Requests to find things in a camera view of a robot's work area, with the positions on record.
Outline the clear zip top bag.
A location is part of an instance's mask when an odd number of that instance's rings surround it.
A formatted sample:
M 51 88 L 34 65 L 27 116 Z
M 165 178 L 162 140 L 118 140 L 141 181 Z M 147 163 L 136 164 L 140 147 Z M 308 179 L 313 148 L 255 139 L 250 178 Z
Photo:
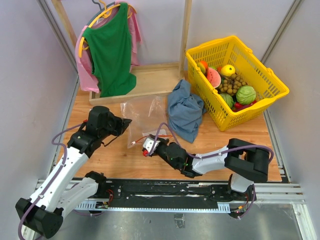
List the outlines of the clear zip top bag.
M 120 104 L 122 116 L 131 119 L 127 147 L 142 143 L 143 137 L 155 135 L 159 125 L 167 121 L 165 98 L 157 95 L 134 97 Z

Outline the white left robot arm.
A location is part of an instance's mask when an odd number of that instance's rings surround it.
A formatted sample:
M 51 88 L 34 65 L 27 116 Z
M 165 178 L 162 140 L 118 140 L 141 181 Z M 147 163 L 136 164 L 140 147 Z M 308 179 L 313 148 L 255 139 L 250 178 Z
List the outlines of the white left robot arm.
M 87 120 L 75 125 L 77 131 L 67 144 L 61 143 L 63 155 L 42 185 L 27 199 L 20 198 L 15 209 L 19 216 L 18 237 L 23 239 L 22 228 L 27 227 L 47 239 L 60 229 L 66 216 L 85 199 L 101 198 L 107 193 L 106 177 L 89 172 L 70 190 L 66 187 L 77 171 L 109 136 L 121 136 L 132 122 L 115 116 L 108 107 L 95 106 Z

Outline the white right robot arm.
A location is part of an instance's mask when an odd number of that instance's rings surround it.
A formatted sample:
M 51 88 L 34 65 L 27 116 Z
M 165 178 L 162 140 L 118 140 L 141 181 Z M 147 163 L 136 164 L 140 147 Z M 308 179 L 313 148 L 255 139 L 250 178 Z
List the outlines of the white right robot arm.
M 238 138 L 231 138 L 226 146 L 203 154 L 190 154 L 176 142 L 155 139 L 149 155 L 159 156 L 192 179 L 221 169 L 231 170 L 226 193 L 232 200 L 240 199 L 255 183 L 267 182 L 269 164 L 274 158 L 271 148 Z

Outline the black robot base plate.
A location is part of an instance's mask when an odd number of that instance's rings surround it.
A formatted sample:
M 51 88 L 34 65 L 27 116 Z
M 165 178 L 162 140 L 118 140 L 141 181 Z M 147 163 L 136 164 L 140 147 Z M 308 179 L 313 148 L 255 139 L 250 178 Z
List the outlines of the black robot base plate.
M 110 179 L 89 197 L 93 210 L 224 211 L 230 203 L 249 203 L 256 196 L 252 186 L 244 193 L 229 184 L 178 180 Z

